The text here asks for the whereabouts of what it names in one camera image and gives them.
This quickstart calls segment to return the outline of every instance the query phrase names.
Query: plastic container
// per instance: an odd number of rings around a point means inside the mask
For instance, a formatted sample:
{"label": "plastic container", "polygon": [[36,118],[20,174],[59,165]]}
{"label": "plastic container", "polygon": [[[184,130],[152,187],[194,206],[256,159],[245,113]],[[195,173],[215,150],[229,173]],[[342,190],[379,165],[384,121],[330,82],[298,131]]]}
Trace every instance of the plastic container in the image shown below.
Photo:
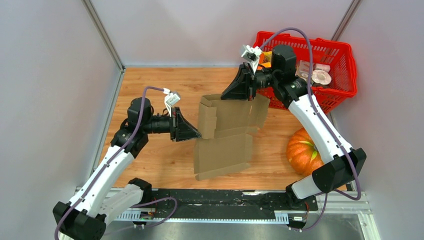
{"label": "plastic container", "polygon": [[[261,46],[274,33],[260,31],[257,33],[255,46]],[[308,46],[304,38],[283,33],[271,40],[263,51],[272,51],[276,45],[290,45],[294,49],[297,61],[309,61]],[[310,39],[312,45],[313,63],[330,65],[331,83],[329,88],[312,87],[316,100],[324,113],[329,113],[346,98],[352,98],[357,93],[357,69],[352,48],[349,44],[338,41],[324,40],[321,38]],[[285,109],[283,104],[275,98],[271,87],[259,89],[259,94],[271,99],[270,108]]]}

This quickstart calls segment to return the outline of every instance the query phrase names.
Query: wooden floor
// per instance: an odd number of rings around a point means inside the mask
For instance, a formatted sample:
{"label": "wooden floor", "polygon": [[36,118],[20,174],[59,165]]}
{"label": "wooden floor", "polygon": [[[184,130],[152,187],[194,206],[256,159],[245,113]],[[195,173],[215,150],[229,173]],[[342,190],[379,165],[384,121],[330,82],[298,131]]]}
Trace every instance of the wooden floor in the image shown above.
{"label": "wooden floor", "polygon": [[[116,102],[110,128],[103,147],[105,156],[110,141],[127,117],[132,99],[140,97],[145,86],[168,88],[181,95],[178,106],[195,127],[202,95],[221,93],[236,76],[236,68],[128,68]],[[164,94],[147,91],[155,112],[165,108]],[[302,125],[288,111],[269,108],[264,127],[254,137],[251,168],[197,181],[193,170],[195,140],[172,142],[167,133],[150,134],[149,142],[115,183],[124,187],[137,177],[154,188],[283,190],[302,178],[286,159],[290,136]]]}

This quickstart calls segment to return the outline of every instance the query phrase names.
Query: flattened cardboard box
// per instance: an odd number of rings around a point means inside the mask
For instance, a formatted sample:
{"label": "flattened cardboard box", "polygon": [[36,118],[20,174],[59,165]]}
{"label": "flattened cardboard box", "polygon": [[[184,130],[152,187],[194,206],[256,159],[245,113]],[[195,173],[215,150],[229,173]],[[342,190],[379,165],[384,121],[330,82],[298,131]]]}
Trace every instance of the flattened cardboard box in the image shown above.
{"label": "flattened cardboard box", "polygon": [[221,100],[221,94],[200,99],[194,147],[197,180],[236,173],[250,167],[253,136],[264,126],[270,100],[256,95],[253,101]]}

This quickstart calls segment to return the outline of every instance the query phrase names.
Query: orange pumpkin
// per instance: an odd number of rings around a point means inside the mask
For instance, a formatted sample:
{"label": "orange pumpkin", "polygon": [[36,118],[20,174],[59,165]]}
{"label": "orange pumpkin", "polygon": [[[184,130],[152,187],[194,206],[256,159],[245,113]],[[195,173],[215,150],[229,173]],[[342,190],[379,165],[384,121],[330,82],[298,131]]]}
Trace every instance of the orange pumpkin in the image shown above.
{"label": "orange pumpkin", "polygon": [[285,154],[296,173],[305,177],[324,165],[320,153],[304,128],[299,129],[290,138]]}

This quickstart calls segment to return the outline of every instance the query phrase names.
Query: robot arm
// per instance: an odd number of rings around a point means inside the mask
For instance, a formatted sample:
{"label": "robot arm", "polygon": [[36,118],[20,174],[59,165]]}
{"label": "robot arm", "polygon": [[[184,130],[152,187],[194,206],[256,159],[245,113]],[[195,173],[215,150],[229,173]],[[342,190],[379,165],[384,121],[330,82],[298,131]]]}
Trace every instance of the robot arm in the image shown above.
{"label": "robot arm", "polygon": [[100,239],[106,226],[129,207],[152,200],[152,185],[139,178],[129,181],[120,192],[105,200],[121,173],[138,156],[149,141],[148,134],[169,133],[170,139],[180,142],[200,138],[201,134],[181,114],[179,107],[171,107],[180,96],[169,92],[165,97],[167,114],[154,115],[150,101],[144,100],[139,130],[134,133],[131,142],[112,160],[111,157],[130,139],[140,117],[142,98],[136,98],[128,108],[128,117],[115,133],[106,156],[84,186],[67,203],[58,202],[53,215],[59,224],[71,206],[78,203],[60,226],[60,232],[76,239]]}
{"label": "robot arm", "polygon": [[[317,112],[312,108],[307,83],[296,76],[296,55],[293,48],[288,45],[275,46],[272,50],[271,68],[263,68],[256,72],[252,62],[254,63],[261,53],[254,54],[256,58],[244,57],[248,59],[249,63],[245,62],[239,66],[237,76],[224,90],[221,99],[253,100],[258,89],[272,87],[275,97],[304,126],[324,162],[324,165],[313,171],[312,175],[286,187],[288,204],[296,207],[302,204],[306,198],[321,192],[329,193],[352,181],[353,173],[341,146],[343,145],[348,150],[358,174],[364,165],[366,154],[362,148],[353,149],[350,143],[337,132],[321,110],[314,95],[311,98]],[[335,141],[318,113],[324,118],[324,122],[335,133],[341,144]]]}

